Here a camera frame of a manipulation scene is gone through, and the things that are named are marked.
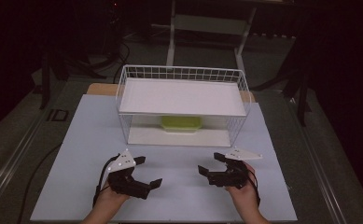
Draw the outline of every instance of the hand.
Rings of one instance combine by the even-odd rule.
[[[255,182],[256,178],[253,175],[255,173],[254,168],[247,163],[245,166],[250,171],[248,174],[250,179]],[[241,189],[226,187],[226,190],[230,193],[236,210],[245,223],[269,223],[258,210],[257,194],[249,181]]]
[[[105,181],[102,191],[91,212],[81,222],[82,224],[106,224],[118,212],[120,207],[130,198],[129,195],[118,194]]]

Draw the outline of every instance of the white plastic part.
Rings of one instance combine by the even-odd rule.
[[[249,161],[262,159],[261,154],[250,152],[244,149],[235,148],[232,151],[225,154],[225,158],[235,161]]]
[[[119,170],[131,168],[134,166],[135,166],[135,160],[133,159],[133,156],[130,153],[130,151],[126,148],[125,151],[120,153],[119,157],[115,161],[112,161],[109,164],[107,172],[112,173]]]

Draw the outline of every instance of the white wire basket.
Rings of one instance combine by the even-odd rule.
[[[140,145],[231,147],[250,106],[245,74],[237,69],[125,65],[116,96],[126,143]],[[164,118],[199,125],[169,131]]]

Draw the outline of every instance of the wire basket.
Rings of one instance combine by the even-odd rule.
[[[126,104],[124,99],[124,95],[128,94],[125,92],[127,86],[131,83],[132,80],[145,80],[145,81],[163,81],[166,80],[169,83],[180,82],[180,83],[198,83],[204,85],[212,85],[215,83],[220,83],[221,85],[232,85],[234,88],[237,88],[237,95],[240,95],[239,99],[236,101],[240,101],[244,113],[238,116],[227,116],[226,114],[221,115],[199,115],[202,117],[203,127],[205,129],[199,130],[197,134],[189,134],[185,135],[181,133],[179,136],[176,137],[178,139],[176,143],[165,142],[163,144],[151,141],[151,140],[144,140],[141,143],[137,143],[135,141],[131,141],[131,132],[133,133],[133,127],[136,124],[146,123],[147,127],[154,127],[156,130],[155,132],[163,132],[164,136],[171,136],[173,135],[166,135],[166,131],[161,130],[159,131],[160,127],[160,120],[162,116],[168,115],[177,115],[177,116],[191,116],[190,114],[183,114],[182,112],[141,112],[141,111],[127,111],[125,112],[122,110],[122,103]],[[231,147],[244,125],[244,121],[249,113],[251,105],[251,95],[247,86],[247,82],[245,80],[245,75],[242,70],[237,69],[223,69],[223,68],[206,68],[206,67],[184,67],[184,66],[155,66],[155,65],[125,65],[123,66],[119,86],[117,90],[116,96],[116,108],[119,114],[119,120],[122,127],[122,131],[125,137],[125,140],[128,144],[145,144],[145,145],[176,145],[176,146],[207,146],[207,147]],[[201,138],[199,134],[205,132],[214,132],[213,130],[217,127],[223,126],[226,129],[227,133],[227,143],[224,144],[213,144],[204,143],[201,144],[193,140],[192,138]]]

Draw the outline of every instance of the white table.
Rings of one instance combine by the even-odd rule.
[[[272,221],[296,220],[272,141],[259,105],[251,112],[235,146],[263,155],[249,162],[258,178],[260,211]],[[163,178],[147,200],[131,198],[113,218],[118,222],[241,222],[230,195],[208,185],[198,165],[224,171],[214,152],[229,148],[127,146],[114,96],[84,95],[53,163],[31,220],[80,221],[91,210],[95,186],[105,162],[128,148],[147,157],[133,177],[141,182]]]

